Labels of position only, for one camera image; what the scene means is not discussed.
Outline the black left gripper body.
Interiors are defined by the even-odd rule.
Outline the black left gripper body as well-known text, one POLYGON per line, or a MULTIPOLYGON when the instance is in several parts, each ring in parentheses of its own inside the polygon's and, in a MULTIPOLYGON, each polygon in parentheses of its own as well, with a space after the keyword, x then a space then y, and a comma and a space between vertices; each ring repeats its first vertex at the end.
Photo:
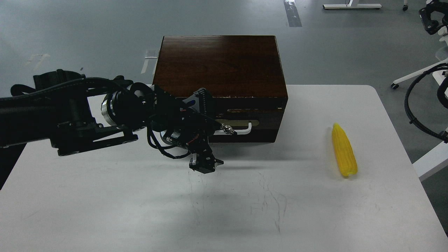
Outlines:
POLYGON ((216 121, 215 102, 205 88, 178 99, 157 85, 145 90, 145 124, 151 147, 169 159, 194 155, 196 160, 214 160, 209 137, 223 128, 216 121))

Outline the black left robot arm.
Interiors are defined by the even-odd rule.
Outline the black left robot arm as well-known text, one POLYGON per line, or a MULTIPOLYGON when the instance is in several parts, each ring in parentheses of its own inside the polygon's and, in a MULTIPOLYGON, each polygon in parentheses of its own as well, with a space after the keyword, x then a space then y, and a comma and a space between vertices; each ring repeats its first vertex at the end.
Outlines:
POLYGON ((194 155, 189 167, 203 174, 224 162, 215 158, 209 137, 237 135, 215 119, 213 97, 205 88, 180 100, 160 86, 87 78, 56 70, 35 75, 35 87, 15 84, 1 98, 1 149, 49 139, 59 156, 123 145, 147 129, 148 144, 170 159, 194 155))

